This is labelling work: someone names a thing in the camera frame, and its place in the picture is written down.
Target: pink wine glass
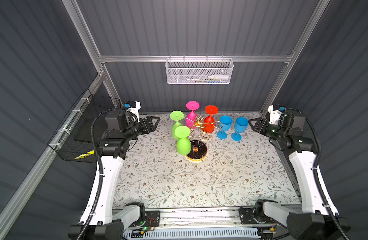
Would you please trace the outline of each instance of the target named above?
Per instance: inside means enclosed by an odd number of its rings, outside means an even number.
[[[193,128],[195,128],[195,126],[193,126],[195,121],[192,121],[192,120],[194,120],[197,117],[197,114],[195,113],[195,110],[197,110],[200,107],[200,104],[196,101],[189,101],[189,102],[187,102],[186,107],[189,110],[191,110],[191,112],[188,113],[185,124],[190,129],[193,129]]]

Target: wine glass base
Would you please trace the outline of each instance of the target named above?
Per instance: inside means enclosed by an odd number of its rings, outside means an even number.
[[[237,142],[241,140],[241,135],[237,132],[232,133],[231,137],[232,137],[233,140],[235,140]]]
[[[216,133],[216,136],[220,139],[225,139],[225,138],[227,138],[227,133],[223,132],[223,131],[219,131],[219,132]]]

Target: floral tablecloth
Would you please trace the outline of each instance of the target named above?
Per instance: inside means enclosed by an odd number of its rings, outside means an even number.
[[[218,120],[222,115],[216,114],[214,118]],[[258,113],[227,115],[234,122],[238,117],[258,117]],[[127,153],[117,180],[114,209],[134,201],[143,202],[147,208],[253,205],[258,198],[280,204],[300,203],[267,137],[248,127],[242,140],[235,142],[230,137],[233,122],[227,139],[217,138],[215,129],[205,142],[206,158],[191,162],[176,152],[169,114],[155,116],[161,117],[158,129],[139,136],[137,144]]]

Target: metal rail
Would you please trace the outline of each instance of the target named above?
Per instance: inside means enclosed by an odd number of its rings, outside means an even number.
[[[235,63],[289,63],[292,60],[291,55],[279,56],[105,56],[98,57],[101,63],[164,63],[169,61],[223,61],[232,59]]]
[[[302,205],[283,205],[295,212],[302,212]],[[252,223],[241,225],[240,207],[193,207],[151,209],[160,211],[160,226],[157,229],[216,228],[216,227],[270,227],[273,223]],[[113,215],[120,210],[113,210]]]
[[[62,0],[69,16],[72,19],[74,26],[77,29],[77,32],[80,35],[82,42],[86,50],[89,53],[89,56],[96,67],[98,73],[104,71],[104,74],[107,78],[104,80],[104,86],[108,91],[108,94],[111,98],[120,99],[119,94],[114,86],[112,79],[106,69],[106,67],[99,61],[98,56],[100,55],[100,51],[97,48],[96,43],[93,40],[93,36],[90,33],[87,23],[85,22],[84,16],[80,10],[80,7],[77,4],[76,0]]]
[[[325,11],[325,8],[327,7],[330,0],[319,0],[319,2],[316,4],[315,9],[312,12],[311,17],[309,18],[299,40],[297,41],[295,48],[293,49],[293,55],[291,61],[286,64],[277,77],[277,80],[275,84],[273,85],[271,91],[269,92],[269,95],[267,99],[264,102],[263,107],[261,108],[261,112],[263,115],[265,115],[266,111],[268,110],[268,107],[272,105],[273,101],[275,100],[278,92],[280,91],[282,85],[284,84],[286,78],[288,77],[289,73],[291,72],[295,62],[297,61],[298,57],[300,56],[300,53],[302,52],[306,42],[308,41],[309,37],[311,36],[311,33],[315,26],[317,25],[317,22],[319,22],[323,12]]]

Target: wine glass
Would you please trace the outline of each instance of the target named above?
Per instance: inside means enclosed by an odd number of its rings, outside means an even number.
[[[225,139],[227,138],[227,133],[225,131],[231,127],[233,119],[230,116],[224,115],[220,117],[220,122],[222,123],[220,128],[221,131],[217,132],[216,135],[220,139]]]
[[[212,133],[215,130],[215,119],[212,115],[215,115],[219,112],[219,109],[213,105],[206,106],[206,113],[209,114],[208,117],[204,119],[204,127],[202,131],[207,133]]]
[[[247,129],[247,127],[248,127],[248,119],[243,117],[237,118],[235,122],[236,132],[232,133],[231,135],[232,139],[235,141],[240,141],[241,140],[240,132],[244,132],[245,129]]]
[[[175,130],[177,127],[182,126],[181,122],[179,121],[184,118],[184,113],[182,111],[173,111],[170,113],[170,118],[176,121],[172,126],[172,137],[178,140],[179,137],[176,136]]]
[[[186,104],[186,107],[191,110],[190,113],[188,113],[187,117],[186,117],[186,126],[189,127],[190,129],[192,128],[196,128],[196,126],[193,126],[193,120],[197,117],[197,114],[195,113],[195,110],[197,110],[200,105],[198,102],[196,101],[189,101]]]
[[[187,138],[191,134],[191,130],[187,126],[178,126],[175,134],[179,139],[177,140],[177,152],[181,155],[187,155],[191,151],[191,142]]]

